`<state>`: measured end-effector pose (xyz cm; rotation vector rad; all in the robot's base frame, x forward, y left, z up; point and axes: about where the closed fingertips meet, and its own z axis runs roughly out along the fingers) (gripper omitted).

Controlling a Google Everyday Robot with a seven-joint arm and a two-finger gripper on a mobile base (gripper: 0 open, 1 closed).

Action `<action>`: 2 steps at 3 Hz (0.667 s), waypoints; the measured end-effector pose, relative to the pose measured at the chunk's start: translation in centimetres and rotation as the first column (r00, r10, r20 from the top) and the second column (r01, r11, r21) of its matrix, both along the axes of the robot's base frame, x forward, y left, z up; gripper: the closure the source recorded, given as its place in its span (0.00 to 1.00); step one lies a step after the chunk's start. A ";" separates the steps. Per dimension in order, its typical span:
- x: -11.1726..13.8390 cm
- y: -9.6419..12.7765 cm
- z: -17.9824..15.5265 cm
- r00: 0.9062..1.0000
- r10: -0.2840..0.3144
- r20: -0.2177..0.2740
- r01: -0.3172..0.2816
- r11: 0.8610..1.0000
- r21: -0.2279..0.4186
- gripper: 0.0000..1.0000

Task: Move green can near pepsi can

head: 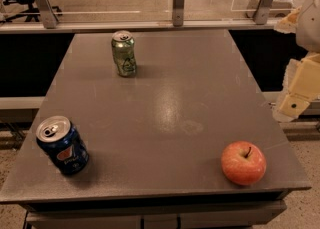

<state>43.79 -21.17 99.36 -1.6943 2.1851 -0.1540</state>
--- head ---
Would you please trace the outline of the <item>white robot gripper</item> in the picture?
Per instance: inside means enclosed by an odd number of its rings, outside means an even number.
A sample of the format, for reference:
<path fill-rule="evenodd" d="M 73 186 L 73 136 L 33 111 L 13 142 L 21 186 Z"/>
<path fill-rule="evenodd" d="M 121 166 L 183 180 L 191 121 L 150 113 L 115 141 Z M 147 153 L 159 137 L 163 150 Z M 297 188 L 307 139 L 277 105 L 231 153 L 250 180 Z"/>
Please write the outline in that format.
<path fill-rule="evenodd" d="M 299 46 L 320 52 L 320 0 L 306 0 L 302 7 L 279 20 L 274 30 L 284 34 L 296 32 Z M 282 86 L 272 115 L 279 122 L 291 122 L 320 96 L 320 54 L 308 53 L 300 61 L 291 59 Z"/>

